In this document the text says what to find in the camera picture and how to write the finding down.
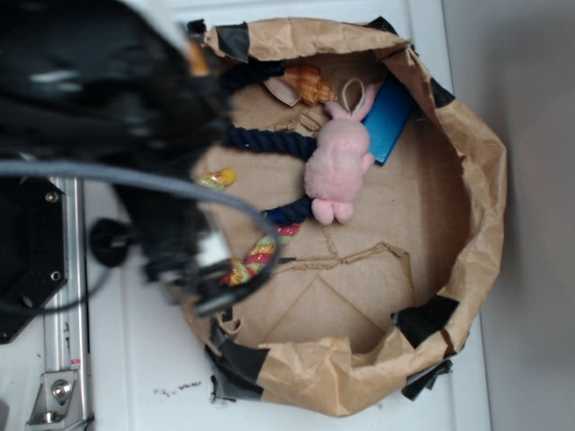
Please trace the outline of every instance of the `blue object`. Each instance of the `blue object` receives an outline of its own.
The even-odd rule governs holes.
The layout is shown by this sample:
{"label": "blue object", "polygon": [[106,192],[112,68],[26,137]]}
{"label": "blue object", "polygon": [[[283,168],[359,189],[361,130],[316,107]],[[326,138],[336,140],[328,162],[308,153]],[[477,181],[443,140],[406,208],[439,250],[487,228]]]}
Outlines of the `blue object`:
{"label": "blue object", "polygon": [[383,165],[402,133],[415,106],[410,92],[395,77],[389,76],[376,96],[371,111],[363,121],[371,136],[369,152]]}

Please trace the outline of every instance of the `pink bunny plush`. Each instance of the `pink bunny plush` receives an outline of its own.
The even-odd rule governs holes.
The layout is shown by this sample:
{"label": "pink bunny plush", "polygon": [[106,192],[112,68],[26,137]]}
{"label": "pink bunny plush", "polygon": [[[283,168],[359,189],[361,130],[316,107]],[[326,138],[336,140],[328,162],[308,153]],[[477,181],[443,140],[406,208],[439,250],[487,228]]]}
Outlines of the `pink bunny plush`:
{"label": "pink bunny plush", "polygon": [[[343,89],[346,107],[345,91],[353,81]],[[335,101],[325,103],[332,120],[320,130],[317,149],[305,165],[304,175],[305,193],[314,199],[312,211],[321,224],[331,224],[334,218],[346,223],[353,216],[353,201],[375,161],[369,152],[369,133],[361,121],[371,110],[376,93],[376,87],[369,85],[353,112]]]}

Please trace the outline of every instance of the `gray wall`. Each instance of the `gray wall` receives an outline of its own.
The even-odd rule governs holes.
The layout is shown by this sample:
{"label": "gray wall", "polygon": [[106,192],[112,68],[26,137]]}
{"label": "gray wall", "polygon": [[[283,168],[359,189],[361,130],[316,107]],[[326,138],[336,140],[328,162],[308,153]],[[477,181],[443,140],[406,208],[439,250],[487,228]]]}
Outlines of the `gray wall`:
{"label": "gray wall", "polygon": [[456,96],[509,148],[482,312],[493,431],[575,429],[575,2],[443,0]]}

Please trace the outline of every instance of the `bunny ear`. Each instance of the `bunny ear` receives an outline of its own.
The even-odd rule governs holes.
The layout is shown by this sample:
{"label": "bunny ear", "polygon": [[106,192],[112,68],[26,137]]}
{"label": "bunny ear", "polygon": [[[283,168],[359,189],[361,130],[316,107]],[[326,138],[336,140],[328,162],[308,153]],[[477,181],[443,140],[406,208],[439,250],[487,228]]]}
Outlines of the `bunny ear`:
{"label": "bunny ear", "polygon": [[325,103],[325,111],[330,114],[333,119],[349,118],[349,113],[336,101],[328,101]]}
{"label": "bunny ear", "polygon": [[362,99],[361,106],[354,109],[351,114],[351,119],[355,121],[362,121],[366,115],[371,111],[371,108],[374,106],[374,101],[376,100],[377,96],[377,88],[375,85],[370,84],[366,87],[366,93]]}

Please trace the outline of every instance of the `paper bag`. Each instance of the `paper bag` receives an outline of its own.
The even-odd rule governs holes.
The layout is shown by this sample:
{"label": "paper bag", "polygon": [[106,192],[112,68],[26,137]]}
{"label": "paper bag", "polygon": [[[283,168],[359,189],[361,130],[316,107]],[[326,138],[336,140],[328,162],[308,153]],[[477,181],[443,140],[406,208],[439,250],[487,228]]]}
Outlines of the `paper bag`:
{"label": "paper bag", "polygon": [[[318,66],[337,93],[350,78],[381,84],[393,74],[417,102],[387,163],[368,171],[350,222],[303,222],[283,250],[288,262],[232,311],[202,320],[184,307],[216,395],[336,417],[358,412],[462,349],[500,270],[505,148],[384,20],[277,19],[215,28],[206,41],[228,66]],[[241,128],[313,136],[302,119],[328,120],[322,104],[288,107],[261,84],[232,102]],[[262,210],[304,193],[304,162],[295,157],[220,146],[196,173],[226,166],[238,180],[225,193]],[[242,259],[261,233],[214,209]]]}

